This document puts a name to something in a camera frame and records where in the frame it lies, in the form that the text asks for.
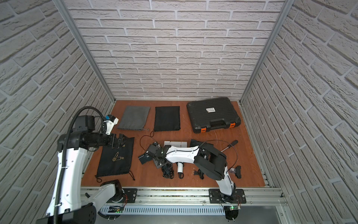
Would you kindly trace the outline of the black printed drawstring pouch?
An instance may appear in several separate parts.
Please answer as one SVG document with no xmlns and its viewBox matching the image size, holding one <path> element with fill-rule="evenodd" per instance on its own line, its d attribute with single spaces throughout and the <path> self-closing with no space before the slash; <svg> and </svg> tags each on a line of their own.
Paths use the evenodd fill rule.
<svg viewBox="0 0 358 224">
<path fill-rule="evenodd" d="M 135 181 L 134 174 L 131 171 L 134 140 L 134 137 L 129 138 L 125 145 L 119 149 L 112 149 L 110 145 L 103 147 L 97 174 L 95 175 L 98 183 L 102 182 L 101 177 L 124 174 L 130 174 L 133 181 Z"/>
</svg>

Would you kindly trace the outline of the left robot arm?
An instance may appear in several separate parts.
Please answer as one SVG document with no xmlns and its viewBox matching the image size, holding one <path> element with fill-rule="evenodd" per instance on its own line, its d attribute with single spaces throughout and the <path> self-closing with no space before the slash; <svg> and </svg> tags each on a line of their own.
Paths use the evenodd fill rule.
<svg viewBox="0 0 358 224">
<path fill-rule="evenodd" d="M 112 129 L 118 123 L 113 115 L 103 114 L 92 106 L 80 108 L 68 130 L 57 142 L 58 172 L 53 196 L 45 216 L 38 224 L 94 224 L 97 214 L 108 202 L 127 204 L 128 197 L 119 180 L 105 182 L 93 195 L 81 200 L 81 178 L 90 148 L 113 147 Z"/>
</svg>

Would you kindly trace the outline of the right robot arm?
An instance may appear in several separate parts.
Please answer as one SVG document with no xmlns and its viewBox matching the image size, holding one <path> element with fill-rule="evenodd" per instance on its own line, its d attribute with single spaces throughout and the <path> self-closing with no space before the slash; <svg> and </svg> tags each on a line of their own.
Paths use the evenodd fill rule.
<svg viewBox="0 0 358 224">
<path fill-rule="evenodd" d="M 145 156 L 154 159 L 158 168 L 168 164 L 177 164 L 177 172 L 183 174 L 184 164 L 194 164 L 209 178 L 215 180 L 219 186 L 220 193 L 232 196 L 235 184 L 228 173 L 227 157 L 216 149 L 212 144 L 199 143 L 193 147 L 176 147 L 159 144 L 151 144 Z"/>
</svg>

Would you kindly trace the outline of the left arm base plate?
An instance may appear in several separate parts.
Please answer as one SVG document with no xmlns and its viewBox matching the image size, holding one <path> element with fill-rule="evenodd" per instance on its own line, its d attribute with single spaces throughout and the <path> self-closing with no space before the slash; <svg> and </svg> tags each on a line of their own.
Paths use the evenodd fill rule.
<svg viewBox="0 0 358 224">
<path fill-rule="evenodd" d="M 107 203 L 135 203 L 137 192 L 137 188 L 124 188 L 122 189 L 122 193 L 119 196 L 114 196 L 113 198 L 110 198 Z"/>
</svg>

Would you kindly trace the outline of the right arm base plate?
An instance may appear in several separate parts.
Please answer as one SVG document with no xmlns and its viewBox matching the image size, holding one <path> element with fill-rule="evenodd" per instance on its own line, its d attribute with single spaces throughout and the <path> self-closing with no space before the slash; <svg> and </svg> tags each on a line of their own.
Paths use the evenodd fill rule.
<svg viewBox="0 0 358 224">
<path fill-rule="evenodd" d="M 225 195 L 219 189 L 209 189 L 210 203 L 214 204 L 246 204 L 246 196 L 243 189 L 234 189 L 231 196 Z"/>
</svg>

